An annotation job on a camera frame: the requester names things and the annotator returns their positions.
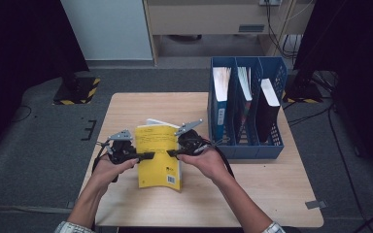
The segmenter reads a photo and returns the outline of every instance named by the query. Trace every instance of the gray carpet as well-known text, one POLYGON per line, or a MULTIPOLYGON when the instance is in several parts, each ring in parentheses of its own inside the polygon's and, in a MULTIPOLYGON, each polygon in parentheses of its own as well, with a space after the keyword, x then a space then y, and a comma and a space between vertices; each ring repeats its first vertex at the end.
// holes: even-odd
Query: gray carpet
MULTIPOLYGON (((92 70, 101 78, 90 104, 55 106, 51 99, 61 80, 31 87, 23 96, 14 123, 0 141, 0 206, 65 208, 77 198, 111 96, 116 92, 207 91, 209 69, 92 70), (85 128, 96 120, 89 141, 85 128)), ((288 120, 315 114, 320 104, 295 104, 288 120)), ((373 161, 358 158, 343 122, 331 114, 365 217, 373 216, 373 161)), ((361 224, 356 200, 332 136, 327 114, 291 127, 307 174, 322 209, 324 226, 302 232, 353 232, 361 224)), ((60 214, 0 213, 0 232, 52 232, 66 219, 60 214)), ((114 232, 107 228, 104 232, 114 232)))

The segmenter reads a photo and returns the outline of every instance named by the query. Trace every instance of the yellow book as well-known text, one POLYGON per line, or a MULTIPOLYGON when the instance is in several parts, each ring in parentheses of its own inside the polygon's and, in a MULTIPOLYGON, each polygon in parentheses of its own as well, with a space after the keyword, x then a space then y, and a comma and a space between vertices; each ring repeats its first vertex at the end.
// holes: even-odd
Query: yellow book
POLYGON ((178 149, 178 128, 168 124, 141 125, 135 128, 138 153, 154 151, 152 160, 138 164, 139 187, 167 186, 181 190, 181 162, 170 157, 167 150, 178 149))

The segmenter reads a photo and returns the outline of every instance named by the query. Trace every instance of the white cabinet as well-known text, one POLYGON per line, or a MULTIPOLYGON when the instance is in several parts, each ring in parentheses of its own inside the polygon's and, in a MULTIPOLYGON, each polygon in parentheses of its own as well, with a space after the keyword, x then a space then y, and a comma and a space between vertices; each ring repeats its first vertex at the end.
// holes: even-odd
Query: white cabinet
POLYGON ((142 0, 61 0, 86 60, 153 60, 142 0))

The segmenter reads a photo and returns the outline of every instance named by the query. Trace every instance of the forearm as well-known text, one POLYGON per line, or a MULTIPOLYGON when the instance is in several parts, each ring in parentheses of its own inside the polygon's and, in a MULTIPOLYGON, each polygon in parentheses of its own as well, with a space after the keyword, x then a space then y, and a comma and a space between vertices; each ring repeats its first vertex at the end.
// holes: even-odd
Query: forearm
POLYGON ((224 176, 213 182, 220 189, 245 232, 262 232, 272 223, 271 218, 231 176, 224 176))
POLYGON ((90 229, 104 193, 105 190, 89 180, 67 221, 90 229))

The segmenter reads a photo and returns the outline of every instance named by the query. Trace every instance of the floor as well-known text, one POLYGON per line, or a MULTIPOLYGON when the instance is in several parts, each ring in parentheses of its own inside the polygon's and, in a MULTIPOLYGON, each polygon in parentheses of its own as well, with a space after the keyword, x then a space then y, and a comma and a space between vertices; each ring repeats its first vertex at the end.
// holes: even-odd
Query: floor
MULTIPOLYGON (((0 142, 0 206, 12 207, 0 209, 0 232, 52 232, 66 219, 67 215, 58 211, 77 197, 93 151, 93 140, 81 141, 86 136, 83 129, 89 120, 96 119, 99 123, 93 138, 97 138, 113 93, 206 91, 211 56, 262 55, 255 36, 203 35, 198 41, 166 37, 162 44, 156 65, 91 67, 101 83, 89 105, 52 105, 60 79, 25 92, 22 107, 14 116, 21 121, 12 124, 0 142), (28 206, 54 208, 57 214, 14 209, 28 206)), ((292 60, 287 59, 286 64, 292 74, 292 60)), ((323 72, 323 77, 333 82, 329 72, 323 72)), ((283 104, 317 200, 327 204, 322 209, 322 227, 299 230, 373 232, 373 222, 371 228, 357 231, 364 218, 373 217, 373 160, 356 156, 342 118, 328 109, 330 94, 318 89, 321 103, 283 104)), ((103 232, 116 232, 116 228, 106 227, 103 232)))

